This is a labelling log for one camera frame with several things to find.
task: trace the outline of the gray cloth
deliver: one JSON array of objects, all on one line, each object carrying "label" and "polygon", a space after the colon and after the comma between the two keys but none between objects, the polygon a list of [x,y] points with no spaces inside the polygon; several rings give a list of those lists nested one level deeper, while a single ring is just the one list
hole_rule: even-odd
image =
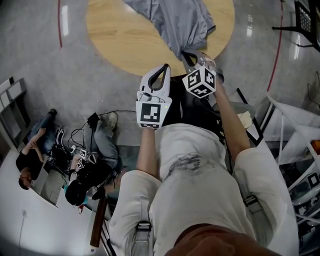
[{"label": "gray cloth", "polygon": [[202,0],[123,1],[154,24],[179,60],[182,51],[205,47],[207,35],[216,28]]},{"label": "gray cloth", "polygon": [[92,129],[88,124],[84,127],[84,145],[87,150],[91,147],[91,152],[97,152],[99,159],[105,161],[112,169],[118,163],[118,151],[113,143],[114,133],[103,121],[98,121],[96,130],[92,135]]}]

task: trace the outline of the white t-shirt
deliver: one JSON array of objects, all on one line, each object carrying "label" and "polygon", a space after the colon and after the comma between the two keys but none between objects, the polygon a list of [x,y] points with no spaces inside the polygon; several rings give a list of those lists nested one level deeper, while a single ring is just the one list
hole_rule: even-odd
[{"label": "white t-shirt", "polygon": [[[238,183],[226,169],[225,149],[213,132],[187,124],[165,126],[156,131],[156,152],[161,181],[139,170],[122,177],[110,221],[117,256],[131,254],[140,196],[149,199],[155,256],[165,255],[181,233],[196,224],[218,225],[256,238]],[[235,161],[237,172],[245,174],[249,190],[268,206],[276,230],[287,207],[280,189],[283,182],[269,175],[279,172],[274,158],[260,149],[247,149]]]}]

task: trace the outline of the concrete floor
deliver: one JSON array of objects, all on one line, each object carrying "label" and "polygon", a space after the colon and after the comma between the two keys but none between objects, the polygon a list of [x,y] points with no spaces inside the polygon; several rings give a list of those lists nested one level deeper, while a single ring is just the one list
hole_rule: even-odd
[{"label": "concrete floor", "polygon": [[[279,0],[233,0],[235,27],[225,50],[216,59],[230,96],[240,88],[249,103],[262,105],[279,41]],[[50,108],[67,132],[79,128],[94,112],[135,110],[141,77],[103,59],[91,43],[85,15],[88,0],[61,0],[68,5],[69,35],[58,37],[58,1],[4,0],[0,6],[0,81],[24,78],[26,109],[33,121]],[[294,25],[294,1],[283,3],[284,26]],[[300,107],[307,83],[320,71],[320,52],[298,48],[309,42],[298,33],[283,32],[270,94],[275,100]],[[118,145],[140,143],[134,113],[119,113]]]}]

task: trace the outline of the wooden table top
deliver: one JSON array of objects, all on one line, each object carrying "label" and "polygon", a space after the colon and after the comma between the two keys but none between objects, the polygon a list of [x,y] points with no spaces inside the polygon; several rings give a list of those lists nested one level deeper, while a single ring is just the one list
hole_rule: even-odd
[{"label": "wooden table top", "polygon": [[[233,0],[203,0],[216,24],[201,49],[216,58],[226,47],[235,25]],[[186,73],[154,25],[122,0],[89,0],[86,26],[98,52],[113,65],[144,76],[151,69],[168,63],[171,76]]]}]

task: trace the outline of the strap buckle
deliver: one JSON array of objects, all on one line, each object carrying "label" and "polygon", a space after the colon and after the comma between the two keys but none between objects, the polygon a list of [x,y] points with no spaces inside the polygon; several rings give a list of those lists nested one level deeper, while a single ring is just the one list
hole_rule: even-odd
[{"label": "strap buckle", "polygon": [[137,231],[143,231],[143,232],[150,232],[152,228],[152,225],[149,221],[147,220],[141,220],[138,222],[136,225],[136,230]]},{"label": "strap buckle", "polygon": [[247,196],[247,197],[243,200],[243,202],[244,202],[244,205],[245,205],[246,207],[249,207],[249,206],[252,205],[252,204],[258,203],[258,199],[257,199],[257,197],[256,197],[255,195],[251,194],[251,195]]}]

